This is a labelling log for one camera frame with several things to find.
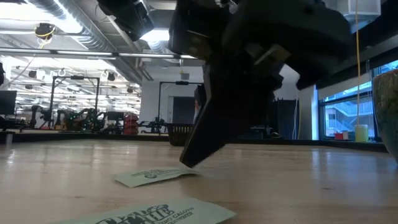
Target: card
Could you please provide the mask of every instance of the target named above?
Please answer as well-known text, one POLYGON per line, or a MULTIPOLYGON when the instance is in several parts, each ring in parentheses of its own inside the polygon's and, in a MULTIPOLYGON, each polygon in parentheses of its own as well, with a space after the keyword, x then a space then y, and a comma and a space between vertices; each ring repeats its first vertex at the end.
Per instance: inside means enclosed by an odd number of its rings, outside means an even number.
POLYGON ((235 213, 195 198, 171 199, 146 206, 130 206, 57 224, 217 224, 235 213))
POLYGON ((143 172, 127 172, 114 176, 114 179, 130 188, 138 187, 145 184, 168 180, 187 174, 198 174, 193 169, 153 169, 143 172))

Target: basket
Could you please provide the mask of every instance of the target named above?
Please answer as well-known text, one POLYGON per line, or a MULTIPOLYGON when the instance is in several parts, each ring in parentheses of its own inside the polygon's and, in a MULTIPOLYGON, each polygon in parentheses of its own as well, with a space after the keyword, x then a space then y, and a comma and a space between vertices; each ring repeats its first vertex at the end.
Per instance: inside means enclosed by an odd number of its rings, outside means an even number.
POLYGON ((193 124, 167 124, 170 144, 173 146, 184 146, 192 127, 193 124))

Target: yellow cup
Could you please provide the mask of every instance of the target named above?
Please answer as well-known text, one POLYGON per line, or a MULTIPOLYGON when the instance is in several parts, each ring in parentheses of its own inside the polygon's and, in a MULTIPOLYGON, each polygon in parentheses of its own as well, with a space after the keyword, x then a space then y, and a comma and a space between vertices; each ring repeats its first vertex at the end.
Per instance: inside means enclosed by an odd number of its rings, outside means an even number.
POLYGON ((360 124, 355 126, 355 141, 367 142, 369 139, 368 125, 360 124))

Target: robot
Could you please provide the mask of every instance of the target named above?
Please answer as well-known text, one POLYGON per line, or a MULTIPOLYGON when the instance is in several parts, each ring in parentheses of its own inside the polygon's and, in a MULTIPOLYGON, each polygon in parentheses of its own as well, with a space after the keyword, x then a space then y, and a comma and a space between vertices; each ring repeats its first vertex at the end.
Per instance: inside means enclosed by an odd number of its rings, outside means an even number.
POLYGON ((343 15, 314 0, 177 0, 169 34, 171 51, 206 62, 206 101, 180 156, 188 167, 261 123, 284 64, 303 90, 353 48, 343 15))

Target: wooden table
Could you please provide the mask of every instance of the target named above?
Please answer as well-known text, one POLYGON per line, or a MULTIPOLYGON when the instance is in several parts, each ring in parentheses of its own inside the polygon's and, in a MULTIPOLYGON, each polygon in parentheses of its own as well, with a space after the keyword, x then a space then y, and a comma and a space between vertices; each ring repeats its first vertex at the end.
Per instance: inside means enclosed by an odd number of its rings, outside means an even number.
POLYGON ((398 223, 397 164, 388 154, 228 145, 197 167, 202 176, 129 189, 112 175, 176 167, 182 149, 95 140, 12 148, 0 150, 4 224, 51 223, 181 196, 236 212, 227 223, 398 223))

